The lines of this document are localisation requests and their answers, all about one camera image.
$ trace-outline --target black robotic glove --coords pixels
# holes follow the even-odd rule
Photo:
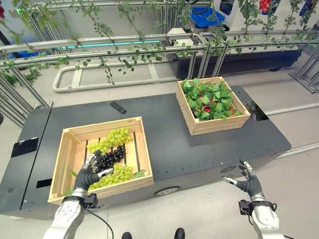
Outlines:
[[[93,154],[90,154],[87,157],[83,167],[75,179],[74,189],[81,188],[88,191],[91,184],[98,182],[103,176],[113,173],[113,168],[108,168],[99,173],[92,172],[92,165],[95,165],[95,160],[101,155],[101,153],[102,152],[100,150],[96,150]]]
[[[223,180],[227,183],[233,184],[236,187],[240,188],[244,192],[248,193],[250,197],[254,197],[256,195],[264,196],[263,190],[261,188],[261,184],[256,176],[255,171],[249,165],[248,162],[244,162],[240,160],[240,163],[243,165],[239,165],[239,168],[243,170],[242,174],[247,178],[247,181],[237,181],[235,179],[224,177]]]

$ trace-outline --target grape cluster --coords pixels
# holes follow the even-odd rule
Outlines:
[[[114,173],[104,176],[97,183],[93,183],[89,190],[109,186],[116,183],[122,183],[130,180],[133,175],[133,166],[125,167],[120,165],[114,165]]]
[[[114,129],[109,132],[105,139],[100,140],[100,142],[91,143],[86,147],[90,152],[94,152],[98,149],[106,152],[113,146],[123,145],[124,143],[132,141],[129,132],[130,130],[127,127]]]
[[[107,168],[113,168],[114,163],[121,162],[125,156],[125,145],[119,145],[113,152],[106,152],[97,158],[95,166],[96,172],[101,172]]]

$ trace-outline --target cyan light strip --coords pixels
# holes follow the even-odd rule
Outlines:
[[[158,43],[160,41],[135,41],[133,44],[141,44],[141,43]],[[113,45],[130,45],[130,42],[119,42],[119,43],[101,43],[101,44],[88,44],[88,45],[80,45],[80,47],[91,47],[91,46],[113,46]]]

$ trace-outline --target robotic arm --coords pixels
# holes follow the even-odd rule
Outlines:
[[[279,219],[275,213],[276,204],[266,201],[260,182],[255,171],[248,162],[240,161],[243,166],[243,175],[247,181],[237,181],[229,177],[223,177],[227,183],[233,184],[250,196],[250,203],[246,200],[239,202],[240,214],[251,216],[253,227],[259,239],[284,239],[284,235],[279,230]]]
[[[50,228],[46,231],[43,239],[72,239],[84,218],[84,210],[95,208],[98,204],[96,194],[87,196],[88,189],[92,183],[100,180],[105,175],[112,174],[113,168],[108,168],[99,173],[96,164],[101,151],[97,150],[89,155],[76,177],[74,190],[71,196],[63,199],[62,205],[57,209]]]

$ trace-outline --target white robotic arm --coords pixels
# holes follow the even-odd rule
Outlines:
[[[229,177],[223,180],[235,185],[250,196],[250,202],[241,200],[239,202],[240,213],[252,217],[252,225],[258,234],[259,239],[284,239],[283,233],[279,230],[279,219],[275,213],[276,204],[266,201],[260,182],[253,168],[248,162],[241,161],[243,175],[247,181],[237,181]]]

